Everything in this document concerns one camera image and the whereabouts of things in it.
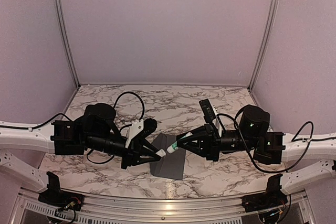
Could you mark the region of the white glue stick cap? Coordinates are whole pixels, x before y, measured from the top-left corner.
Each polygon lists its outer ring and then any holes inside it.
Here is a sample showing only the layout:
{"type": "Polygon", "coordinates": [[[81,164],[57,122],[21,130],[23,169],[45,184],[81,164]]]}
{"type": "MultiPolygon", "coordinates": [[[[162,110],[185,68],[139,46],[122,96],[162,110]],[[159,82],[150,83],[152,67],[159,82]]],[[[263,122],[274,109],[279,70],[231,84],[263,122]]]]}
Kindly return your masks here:
{"type": "Polygon", "coordinates": [[[156,152],[156,154],[160,157],[164,157],[166,152],[163,149],[160,149],[159,151],[156,152]]]}

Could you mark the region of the green white glue stick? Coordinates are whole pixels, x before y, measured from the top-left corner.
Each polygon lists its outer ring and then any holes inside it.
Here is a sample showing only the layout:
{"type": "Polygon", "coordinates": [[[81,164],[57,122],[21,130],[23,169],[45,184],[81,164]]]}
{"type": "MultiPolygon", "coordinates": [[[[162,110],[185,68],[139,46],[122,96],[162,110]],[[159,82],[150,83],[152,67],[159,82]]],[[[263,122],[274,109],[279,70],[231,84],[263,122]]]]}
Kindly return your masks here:
{"type": "MultiPolygon", "coordinates": [[[[179,137],[178,140],[179,140],[179,139],[186,138],[186,137],[189,137],[189,136],[191,136],[191,135],[192,135],[192,133],[191,133],[191,132],[188,132],[188,133],[186,133],[185,135],[179,137]]],[[[178,150],[178,149],[179,149],[179,147],[178,147],[178,143],[177,143],[177,141],[175,141],[173,144],[171,144],[171,145],[167,148],[166,151],[167,151],[169,154],[172,154],[172,153],[174,153],[174,152],[175,152],[176,150],[178,150]]]]}

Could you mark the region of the dark grey envelope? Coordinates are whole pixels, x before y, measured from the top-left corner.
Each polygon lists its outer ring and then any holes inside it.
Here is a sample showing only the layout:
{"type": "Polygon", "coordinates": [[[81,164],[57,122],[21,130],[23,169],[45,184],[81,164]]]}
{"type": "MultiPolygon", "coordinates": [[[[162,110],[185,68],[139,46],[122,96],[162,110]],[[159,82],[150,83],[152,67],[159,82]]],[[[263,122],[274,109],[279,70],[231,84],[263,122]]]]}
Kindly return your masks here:
{"type": "Polygon", "coordinates": [[[152,142],[152,145],[158,149],[166,151],[166,155],[158,162],[150,163],[150,173],[155,177],[182,180],[184,165],[186,160],[186,150],[179,148],[172,154],[167,149],[176,141],[175,135],[166,135],[160,133],[152,142]]]}

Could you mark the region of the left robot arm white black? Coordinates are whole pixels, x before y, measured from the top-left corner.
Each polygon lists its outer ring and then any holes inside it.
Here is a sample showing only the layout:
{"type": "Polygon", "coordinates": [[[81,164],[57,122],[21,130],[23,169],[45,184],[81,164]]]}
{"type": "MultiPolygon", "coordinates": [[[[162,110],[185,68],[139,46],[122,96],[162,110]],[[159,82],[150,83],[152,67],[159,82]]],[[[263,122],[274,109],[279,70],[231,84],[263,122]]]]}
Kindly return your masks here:
{"type": "Polygon", "coordinates": [[[83,116],[73,121],[51,119],[28,126],[1,122],[1,168],[23,179],[27,188],[39,193],[38,200],[59,211],[79,211],[83,195],[61,190],[57,175],[40,172],[11,157],[9,150],[40,151],[55,155],[82,155],[87,149],[121,158],[121,168],[158,162],[165,151],[146,140],[157,128],[154,119],[132,123],[122,136],[114,119],[115,109],[106,103],[88,105],[83,116]]]}

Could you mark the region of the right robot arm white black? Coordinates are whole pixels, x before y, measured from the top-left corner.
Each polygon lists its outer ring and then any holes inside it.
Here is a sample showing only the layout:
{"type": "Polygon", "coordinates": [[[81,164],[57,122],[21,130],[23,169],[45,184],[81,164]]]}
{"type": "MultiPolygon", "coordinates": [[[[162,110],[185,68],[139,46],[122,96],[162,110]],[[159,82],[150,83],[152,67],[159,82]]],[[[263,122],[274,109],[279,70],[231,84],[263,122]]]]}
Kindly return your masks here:
{"type": "Polygon", "coordinates": [[[335,134],[303,136],[270,132],[270,114],[246,105],[234,117],[218,113],[201,101],[205,124],[180,134],[167,151],[182,148],[208,161],[220,153],[246,152],[255,169],[269,174],[266,190],[241,199],[246,212],[281,204],[289,207],[290,195],[309,183],[335,178],[335,134]]]}

